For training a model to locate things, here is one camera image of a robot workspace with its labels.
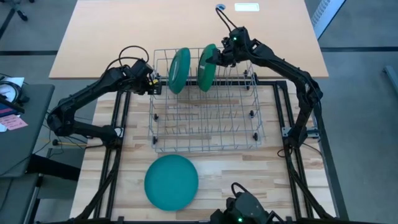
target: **wire dish rack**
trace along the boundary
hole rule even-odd
[[[168,86],[169,68],[178,49],[154,52],[153,76],[162,94],[150,97],[149,138],[156,152],[203,152],[257,149],[265,141],[257,76],[250,62],[217,67],[213,86],[197,86],[203,48],[190,49],[190,74],[179,94]]]

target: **wooden table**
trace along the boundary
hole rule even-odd
[[[259,11],[236,12],[237,2],[258,2]],[[50,78],[98,78],[128,45],[147,49],[151,65],[155,49],[221,46],[228,29],[215,12],[218,3],[276,55],[312,77],[328,77],[303,0],[93,0],[77,2]],[[146,57],[137,49],[125,53]],[[260,78],[281,78],[268,68],[256,71]]]
[[[226,198],[232,196],[230,185],[233,182],[243,184],[266,210],[274,210],[281,217],[294,216],[286,163],[277,156],[277,151],[282,148],[282,137],[274,93],[270,86],[259,86],[258,92],[262,96],[259,104],[266,134],[265,143],[254,151],[181,153],[193,162],[200,180],[194,201],[179,212],[161,211],[146,198],[146,170],[164,154],[155,153],[148,136],[149,96],[132,95],[112,219],[124,216],[125,220],[207,220],[217,208],[225,208]],[[98,99],[93,120],[95,125],[102,126],[111,122],[115,97],[115,93],[108,93]],[[297,116],[299,110],[295,94],[291,93],[290,98],[294,115]],[[316,140],[309,139],[306,143],[319,149]],[[326,211],[334,215],[321,155],[307,146],[302,146],[301,152],[309,189]],[[71,217],[78,215],[94,196],[103,157],[104,148],[86,150]]]
[[[236,2],[258,2],[259,12],[236,12]],[[119,51],[140,45],[150,53],[155,49],[204,47],[220,41],[228,30],[215,13],[212,0],[92,0],[78,1],[50,78],[98,78]],[[246,26],[251,38],[270,46],[282,58],[312,74],[326,78],[328,72],[303,0],[222,2],[225,13],[238,26]],[[126,55],[145,57],[139,50]],[[259,78],[281,78],[268,68],[254,68]],[[289,83],[294,115],[298,113],[295,90]],[[232,196],[230,185],[240,182],[263,204],[280,216],[293,216],[293,204],[286,164],[277,157],[282,140],[271,87],[259,87],[266,141],[255,151],[185,153],[200,176],[194,201],[179,212],[164,212],[146,198],[144,177],[157,154],[148,137],[149,96],[132,95],[119,169],[112,219],[125,220],[206,220],[217,208],[224,209]],[[109,124],[116,94],[98,99],[93,124]],[[316,147],[314,140],[306,143]],[[100,144],[92,140],[90,145]],[[98,189],[104,148],[87,149],[71,217],[78,215]],[[335,214],[323,159],[318,152],[302,146],[302,157],[310,190],[331,215]],[[104,216],[106,198],[101,216]]]

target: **white label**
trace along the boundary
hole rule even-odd
[[[258,12],[260,6],[258,3],[235,3],[235,11],[237,12]]]

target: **black metal frame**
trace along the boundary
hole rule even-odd
[[[283,92],[283,98],[285,101],[285,106],[286,106],[286,111],[287,111],[287,116],[289,119],[289,126],[292,127],[294,125],[294,116],[292,112],[292,106],[290,104],[290,98],[289,98],[289,93],[287,89],[287,82],[284,80],[281,81],[262,81],[262,80],[256,80],[257,86],[271,86],[273,87],[274,91],[274,97],[275,97],[275,103],[276,103],[276,109],[277,109],[277,115],[279,119],[279,126],[280,130],[282,132],[282,128],[286,127],[285,122],[284,122],[284,115],[282,111],[282,103],[280,99],[280,94],[279,94],[279,89],[282,90]],[[119,91],[118,94],[116,95],[116,101],[114,105],[114,110],[113,110],[113,116],[112,116],[112,122],[111,125],[113,127],[116,127],[116,123],[118,120],[118,111],[120,107],[120,101],[121,101],[121,95],[122,91]],[[126,93],[126,100],[124,102],[124,108],[123,108],[123,116],[121,120],[121,126],[124,128],[126,126],[126,121],[127,121],[127,113],[128,113],[128,108],[129,108],[129,100],[130,100],[130,93]],[[319,110],[318,108],[314,109],[314,113],[318,113]],[[330,180],[330,186],[331,186],[331,194],[333,198],[335,199],[335,207],[336,207],[336,213],[338,216],[344,220],[348,220],[348,214],[346,211],[346,207],[344,204],[343,200],[343,195],[341,193],[340,189],[340,184],[338,182],[336,170],[334,167],[333,163],[333,158],[331,156],[331,151],[330,151],[330,146],[327,140],[327,135],[324,129],[320,129],[322,138],[320,140],[321,146],[322,146],[322,151],[323,155],[325,157],[329,157],[329,159],[324,158],[326,160],[326,166],[328,168],[328,175],[329,175],[329,180]],[[282,135],[282,140],[285,142],[287,138],[283,137]],[[103,162],[103,170],[101,172],[101,179],[99,181],[99,186],[101,187],[106,178],[107,178],[107,172],[109,168],[109,160],[111,157],[111,151],[112,149],[107,149],[105,152],[105,157],[104,157],[104,162]],[[285,148],[285,160],[287,164],[287,169],[289,173],[289,182],[290,182],[290,191],[292,193],[292,200],[293,200],[293,206],[294,206],[294,211],[295,211],[295,216],[296,218],[301,218],[301,210],[300,210],[300,204],[299,204],[299,196],[297,193],[297,186],[296,184],[299,184],[299,188],[307,188],[307,180],[305,178],[305,171],[304,171],[304,165],[302,161],[302,156],[299,148],[293,149],[296,160],[297,160],[297,169],[298,169],[298,175],[295,175],[291,172],[289,169],[294,169],[293,163],[292,163],[292,157],[291,153],[289,152],[289,149]],[[114,176],[111,187],[109,190],[109,197],[108,197],[108,203],[106,207],[106,216],[105,218],[110,219],[112,215],[112,209],[113,209],[113,202],[114,202],[114,195],[116,193],[116,181],[117,181],[117,174],[118,174],[118,169],[119,169],[119,162],[120,162],[120,157],[121,157],[121,149],[116,150],[116,156],[115,156],[115,163],[117,163],[117,169],[116,169],[116,175]],[[312,211],[312,205],[317,204],[315,198],[313,197],[304,197],[305,199],[305,208],[307,212],[307,217],[313,218],[313,211]],[[102,204],[102,199],[99,200],[99,202],[95,205],[95,212],[94,212],[94,219],[99,218],[100,216],[100,210],[101,210],[101,204]],[[167,222],[145,222],[145,223],[167,223]],[[178,222],[178,223],[198,223],[198,222]]]

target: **teal plate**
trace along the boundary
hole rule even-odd
[[[145,193],[149,201],[165,211],[185,208],[198,190],[198,172],[179,155],[168,155],[150,165],[145,175]]]

